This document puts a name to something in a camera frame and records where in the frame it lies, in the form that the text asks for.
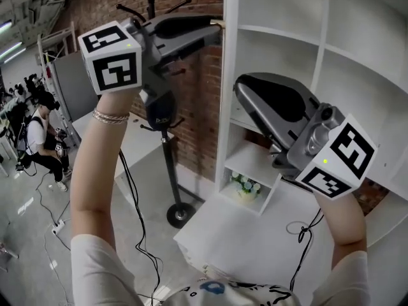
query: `silver bracelet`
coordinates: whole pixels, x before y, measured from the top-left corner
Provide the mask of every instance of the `silver bracelet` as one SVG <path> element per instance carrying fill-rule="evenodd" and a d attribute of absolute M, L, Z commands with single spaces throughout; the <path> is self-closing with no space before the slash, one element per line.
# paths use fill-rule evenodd
<path fill-rule="evenodd" d="M 119 125 L 127 122 L 129 120 L 129 113 L 127 115 L 123 116 L 115 116 L 115 115 L 105 115 L 104 113 L 101 113 L 97 111 L 96 109 L 93 111 L 92 116 L 104 124 L 113 124 L 113 125 Z"/>

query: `ceiling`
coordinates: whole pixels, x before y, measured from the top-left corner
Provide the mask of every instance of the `ceiling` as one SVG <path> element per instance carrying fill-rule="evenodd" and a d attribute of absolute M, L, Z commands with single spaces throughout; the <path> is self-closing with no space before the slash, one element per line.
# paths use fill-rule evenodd
<path fill-rule="evenodd" d="M 0 34 L 0 54 L 22 41 L 24 47 L 47 35 L 55 24 L 65 0 L 0 0 L 0 26 L 11 20 L 13 26 Z"/>

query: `stand base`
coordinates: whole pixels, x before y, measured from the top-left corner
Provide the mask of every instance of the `stand base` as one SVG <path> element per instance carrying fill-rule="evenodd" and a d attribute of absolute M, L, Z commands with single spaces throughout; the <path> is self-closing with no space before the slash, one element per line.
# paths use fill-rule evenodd
<path fill-rule="evenodd" d="M 180 214 L 176 204 L 173 204 L 167 210 L 167 221 L 171 226 L 177 229 L 181 229 L 184 225 L 191 219 L 191 217 L 196 213 L 196 209 L 190 204 L 181 203 L 183 213 Z"/>

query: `ceiling light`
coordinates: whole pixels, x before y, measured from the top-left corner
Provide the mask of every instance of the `ceiling light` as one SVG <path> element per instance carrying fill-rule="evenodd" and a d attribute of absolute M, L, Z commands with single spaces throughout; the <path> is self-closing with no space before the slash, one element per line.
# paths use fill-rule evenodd
<path fill-rule="evenodd" d="M 19 54 L 22 54 L 24 51 L 26 51 L 26 48 L 22 49 L 21 51 L 18 51 L 15 55 L 12 55 L 10 58 L 8 58 L 4 63 L 9 62 L 12 60 L 14 57 L 18 56 Z"/>
<path fill-rule="evenodd" d="M 3 25 L 0 25 L 0 34 L 7 31 L 11 27 L 11 25 L 13 25 L 11 20 L 8 22 L 5 22 Z"/>
<path fill-rule="evenodd" d="M 15 50 L 19 46 L 21 46 L 22 42 L 18 42 L 17 44 L 14 44 L 11 48 L 8 50 L 4 51 L 2 54 L 0 54 L 0 59 L 3 58 L 6 54 L 10 53 L 11 51 Z"/>

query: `electrical outlet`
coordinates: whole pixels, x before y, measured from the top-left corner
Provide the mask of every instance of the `electrical outlet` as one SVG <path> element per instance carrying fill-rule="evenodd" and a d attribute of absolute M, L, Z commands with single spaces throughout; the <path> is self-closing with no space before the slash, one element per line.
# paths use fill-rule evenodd
<path fill-rule="evenodd" d="M 58 225 L 57 226 L 52 226 L 52 233 L 55 235 L 58 235 L 59 232 L 62 230 L 62 228 L 65 226 L 64 221 L 59 220 Z"/>

